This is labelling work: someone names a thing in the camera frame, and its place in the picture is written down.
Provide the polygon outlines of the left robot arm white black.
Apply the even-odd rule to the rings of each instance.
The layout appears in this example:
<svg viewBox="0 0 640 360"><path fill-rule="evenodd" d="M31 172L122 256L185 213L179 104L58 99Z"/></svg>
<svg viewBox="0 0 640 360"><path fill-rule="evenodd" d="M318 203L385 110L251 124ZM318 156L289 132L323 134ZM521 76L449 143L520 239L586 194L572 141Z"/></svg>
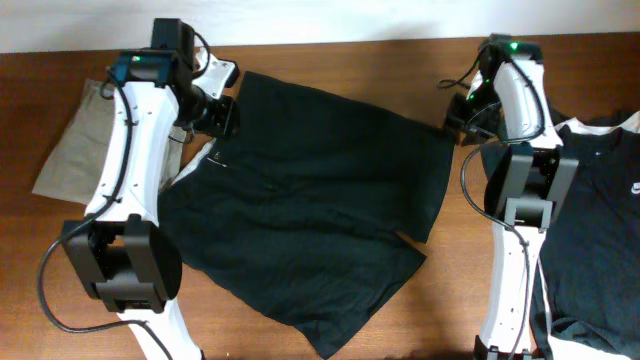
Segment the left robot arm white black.
<svg viewBox="0 0 640 360"><path fill-rule="evenodd" d="M201 359L182 317L179 251L160 230L157 201L170 133L227 138L239 127L224 95L235 62L196 53L201 36L178 18L157 18L151 43L108 68L114 120L106 160L83 219L65 221L63 247L87 295L118 315L148 359Z"/></svg>

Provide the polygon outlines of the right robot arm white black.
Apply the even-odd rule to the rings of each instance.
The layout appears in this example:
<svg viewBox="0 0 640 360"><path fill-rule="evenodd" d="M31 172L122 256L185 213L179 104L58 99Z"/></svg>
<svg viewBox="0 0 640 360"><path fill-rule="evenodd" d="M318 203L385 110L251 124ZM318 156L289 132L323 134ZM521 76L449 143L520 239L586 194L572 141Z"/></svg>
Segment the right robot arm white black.
<svg viewBox="0 0 640 360"><path fill-rule="evenodd" d="M529 359L529 315L539 253L578 168L556 132L544 92L540 47L492 34L478 48L448 106L444 127L459 145L501 149L481 204L470 206L492 223L494 255L489 306L474 340L476 359Z"/></svg>

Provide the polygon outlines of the black shorts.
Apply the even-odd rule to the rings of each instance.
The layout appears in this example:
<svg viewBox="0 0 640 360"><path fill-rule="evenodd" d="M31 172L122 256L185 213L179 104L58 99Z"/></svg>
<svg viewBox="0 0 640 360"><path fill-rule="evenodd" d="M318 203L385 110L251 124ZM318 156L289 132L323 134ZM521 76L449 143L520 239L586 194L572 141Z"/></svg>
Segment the black shorts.
<svg viewBox="0 0 640 360"><path fill-rule="evenodd" d="M184 263L329 358L424 263L454 141L367 103L245 74L239 129L158 199Z"/></svg>

